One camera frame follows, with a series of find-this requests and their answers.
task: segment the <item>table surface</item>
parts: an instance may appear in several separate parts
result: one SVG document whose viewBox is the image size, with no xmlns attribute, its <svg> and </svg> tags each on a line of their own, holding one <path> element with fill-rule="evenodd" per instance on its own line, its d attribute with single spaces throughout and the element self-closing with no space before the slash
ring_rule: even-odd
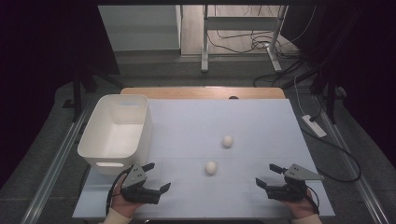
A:
<svg viewBox="0 0 396 224">
<path fill-rule="evenodd" d="M 270 185 L 284 182 L 282 175 L 269 171 L 269 163 L 286 168 L 297 163 L 315 172 L 289 100 L 279 88 L 127 88 L 121 93 L 146 95 L 150 99 L 153 122 L 157 125 L 148 154 L 148 162 L 155 162 L 156 168 L 149 172 L 146 187 L 157 189 L 165 182 L 172 182 L 171 189 L 162 196 L 160 203 L 145 205 L 136 213 L 136 218 L 287 217 L 287 208 L 268 200 L 265 191 L 255 186 L 255 177 L 266 179 Z M 258 100 L 227 100 L 230 96 Z M 273 116 L 281 120 L 269 119 Z M 191 125 L 193 132 L 186 132 Z M 231 149 L 218 146 L 218 140 L 227 132 L 232 132 L 237 139 Z M 288 141 L 284 141 L 285 136 L 279 136 L 279 133 L 284 133 Z M 196 136 L 206 140 L 198 141 Z M 201 172 L 209 159 L 214 159 L 220 167 L 215 177 Z M 114 177 L 100 175 L 91 169 L 73 217 L 103 218 L 103 206 L 95 204 L 105 201 Z M 333 216 L 321 182 L 307 181 L 307 185 L 319 195 L 321 214 Z M 211 189 L 217 192 L 216 196 L 208 193 Z M 195 203 L 198 202 L 206 202 L 207 206 L 196 209 Z M 246 209 L 236 206 L 241 203 Z"/>
<path fill-rule="evenodd" d="M 149 99 L 285 99 L 280 88 L 243 87 L 155 87 L 125 88 L 121 94 L 142 94 Z"/>
</svg>

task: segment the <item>gray floor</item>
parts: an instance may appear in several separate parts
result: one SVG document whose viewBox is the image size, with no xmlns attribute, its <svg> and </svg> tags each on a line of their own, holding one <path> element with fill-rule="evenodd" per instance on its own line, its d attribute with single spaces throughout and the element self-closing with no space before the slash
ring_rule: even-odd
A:
<svg viewBox="0 0 396 224">
<path fill-rule="evenodd" d="M 138 57 L 140 61 L 131 61 Z M 212 57 L 209 72 L 200 72 L 199 57 L 179 57 L 176 55 L 129 53 L 117 54 L 122 75 L 113 76 L 128 87 L 156 86 L 240 86 L 251 87 L 252 80 L 257 76 L 273 74 L 271 64 L 265 55 L 257 57 Z M 282 60 L 287 66 L 293 61 Z M 304 67 L 294 74 L 287 75 L 281 82 L 292 80 L 301 74 Z M 98 84 L 96 93 L 84 93 L 83 99 L 92 98 L 97 101 L 102 95 L 119 93 L 120 89 L 95 77 Z M 309 92 L 312 79 L 298 85 L 298 96 L 305 114 L 318 113 L 318 104 Z M 259 81 L 258 86 L 270 86 L 270 82 Z M 294 108 L 297 120 L 302 111 L 298 106 L 295 88 L 285 90 Z M 43 126 L 40 134 L 32 144 L 27 156 L 23 159 L 13 176 L 0 191 L 0 223 L 19 223 L 27 207 L 35 196 L 50 163 L 64 140 L 73 118 L 73 109 L 63 108 L 64 101 L 72 98 L 72 85 L 61 87 L 56 93 L 55 105 Z M 360 125 L 348 114 L 342 101 L 336 102 L 335 118 L 337 128 L 343 135 L 350 150 L 360 161 L 365 179 L 373 189 L 389 218 L 395 223 L 396 206 L 396 171 L 385 158 L 381 150 L 364 132 Z M 323 128 L 324 119 L 318 122 Z M 301 127 L 308 130 L 301 122 Z M 85 179 L 88 164 L 78 155 L 78 135 L 75 144 L 65 161 L 64 167 L 56 180 L 56 184 L 44 206 L 38 223 L 83 223 L 72 218 L 74 207 L 78 201 L 81 185 Z M 339 176 L 349 178 L 341 154 L 328 145 L 304 135 L 317 167 Z M 366 202 L 361 197 L 355 184 L 343 184 L 325 179 L 323 181 L 329 199 L 332 202 L 335 217 L 323 217 L 324 223 L 374 223 Z M 265 220 L 266 223 L 287 223 L 286 220 Z"/>
</svg>

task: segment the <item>metal frame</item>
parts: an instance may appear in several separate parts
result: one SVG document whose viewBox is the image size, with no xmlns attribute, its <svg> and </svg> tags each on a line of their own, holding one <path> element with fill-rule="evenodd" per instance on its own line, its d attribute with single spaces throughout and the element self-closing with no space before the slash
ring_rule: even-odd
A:
<svg viewBox="0 0 396 224">
<path fill-rule="evenodd" d="M 333 141 L 341 148 L 351 153 L 347 143 L 345 142 L 343 136 L 340 134 L 337 126 L 332 123 L 331 119 L 327 116 L 325 112 L 321 112 L 320 116 L 323 118 L 326 127 L 328 128 L 328 134 L 332 137 Z M 344 164 L 348 169 L 351 176 L 357 176 L 358 167 L 356 163 L 350 159 L 345 153 L 341 152 L 341 157 L 343 158 Z M 360 180 L 355 182 L 356 188 L 358 189 L 361 197 L 363 198 L 366 206 L 376 224 L 389 224 L 389 220 L 387 215 L 382 208 L 382 205 L 378 198 L 376 197 L 372 187 L 364 177 L 361 175 Z"/>
<path fill-rule="evenodd" d="M 208 5 L 204 5 L 204 41 L 202 46 L 201 71 L 206 73 L 209 69 L 208 30 L 255 30 L 273 31 L 271 43 L 266 49 L 274 70 L 277 73 L 282 72 L 282 67 L 276 57 L 275 46 L 285 18 L 286 9 L 287 6 L 281 6 L 277 17 L 208 17 Z"/>
<path fill-rule="evenodd" d="M 93 107 L 92 98 L 88 97 L 85 104 L 88 108 Z M 70 129 L 64 138 L 58 152 L 56 153 L 49 169 L 41 181 L 37 192 L 29 207 L 27 208 L 21 223 L 37 223 L 40 218 L 41 212 L 46 205 L 47 199 L 49 198 L 52 189 L 56 183 L 56 180 L 64 167 L 67 155 L 69 154 L 70 148 L 73 146 L 75 139 L 78 135 L 78 131 L 85 120 L 89 116 L 87 107 L 82 111 L 82 114 L 78 117 L 76 122 L 73 122 Z"/>
</svg>

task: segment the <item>storage bin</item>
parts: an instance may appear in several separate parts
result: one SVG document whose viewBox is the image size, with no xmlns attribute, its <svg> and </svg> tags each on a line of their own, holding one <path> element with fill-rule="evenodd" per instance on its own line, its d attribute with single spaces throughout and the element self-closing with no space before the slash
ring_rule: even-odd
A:
<svg viewBox="0 0 396 224">
<path fill-rule="evenodd" d="M 104 175 L 117 175 L 136 162 L 144 165 L 152 126 L 146 96 L 106 95 L 92 112 L 78 154 Z"/>
</svg>

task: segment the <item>egg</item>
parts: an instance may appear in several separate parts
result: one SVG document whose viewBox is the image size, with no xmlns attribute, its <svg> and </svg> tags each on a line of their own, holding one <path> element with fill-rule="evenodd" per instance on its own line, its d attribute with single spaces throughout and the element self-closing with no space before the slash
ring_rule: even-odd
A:
<svg viewBox="0 0 396 224">
<path fill-rule="evenodd" d="M 223 137 L 223 145 L 225 147 L 230 147 L 233 144 L 233 138 L 230 135 L 225 135 Z"/>
<path fill-rule="evenodd" d="M 210 175 L 213 175 L 218 170 L 218 165 L 215 161 L 209 161 L 206 164 L 206 172 Z"/>
</svg>

